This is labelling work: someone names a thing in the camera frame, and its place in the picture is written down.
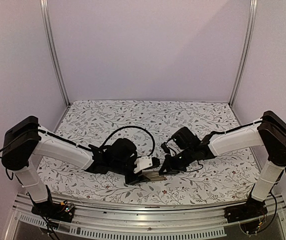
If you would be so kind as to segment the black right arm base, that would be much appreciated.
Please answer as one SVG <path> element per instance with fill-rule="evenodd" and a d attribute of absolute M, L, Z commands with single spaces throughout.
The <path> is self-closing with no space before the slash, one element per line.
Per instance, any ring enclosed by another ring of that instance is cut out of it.
<path fill-rule="evenodd" d="M 248 198 L 243 204 L 228 206 L 224 209 L 224 218 L 228 223 L 240 223 L 240 229 L 247 235 L 259 232 L 267 219 L 265 201 Z"/>

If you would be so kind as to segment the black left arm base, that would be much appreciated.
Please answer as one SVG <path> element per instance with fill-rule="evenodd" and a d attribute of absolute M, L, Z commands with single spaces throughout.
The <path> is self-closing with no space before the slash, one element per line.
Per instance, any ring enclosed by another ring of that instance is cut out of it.
<path fill-rule="evenodd" d="M 33 204 L 31 212 L 35 215 L 67 223 L 71 223 L 74 218 L 75 205 L 67 200 L 55 203 L 51 194 L 48 195 L 47 200 L 44 202 L 36 203 L 31 197 L 30 199 Z"/>

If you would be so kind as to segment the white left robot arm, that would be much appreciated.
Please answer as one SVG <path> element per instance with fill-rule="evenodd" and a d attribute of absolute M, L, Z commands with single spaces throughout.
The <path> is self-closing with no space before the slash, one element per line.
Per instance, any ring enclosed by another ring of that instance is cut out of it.
<path fill-rule="evenodd" d="M 51 201 L 48 187 L 32 165 L 33 155 L 53 158 L 92 174 L 123 175 L 127 185 L 146 181 L 148 178 L 143 172 L 160 165 L 160 160 L 152 153 L 139 156 L 137 147 L 127 138 L 118 138 L 111 145 L 85 147 L 42 127 L 37 117 L 28 116 L 5 133 L 0 160 L 46 217 L 57 213 L 57 205 Z"/>

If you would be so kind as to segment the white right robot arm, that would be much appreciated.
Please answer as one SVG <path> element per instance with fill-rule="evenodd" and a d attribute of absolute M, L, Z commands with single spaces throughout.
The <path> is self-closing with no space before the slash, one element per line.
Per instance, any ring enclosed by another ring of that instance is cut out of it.
<path fill-rule="evenodd" d="M 250 123 L 226 131 L 212 131 L 203 138 L 183 127 L 170 139 L 181 151 L 165 155 L 160 175 L 175 175 L 186 171 L 193 162 L 212 160 L 238 150 L 265 150 L 267 160 L 249 194 L 251 200 L 241 208 L 245 218 L 252 218 L 261 210 L 260 202 L 267 198 L 286 169 L 286 123 L 271 110 Z"/>

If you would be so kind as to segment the white remote control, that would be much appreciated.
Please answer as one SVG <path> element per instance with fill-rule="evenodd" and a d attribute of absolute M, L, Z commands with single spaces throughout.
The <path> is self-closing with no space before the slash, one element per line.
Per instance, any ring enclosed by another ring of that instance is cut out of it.
<path fill-rule="evenodd" d="M 159 174 L 158 170 L 144 170 L 142 172 L 142 175 L 148 182 L 160 182 L 166 180 L 163 175 Z"/>

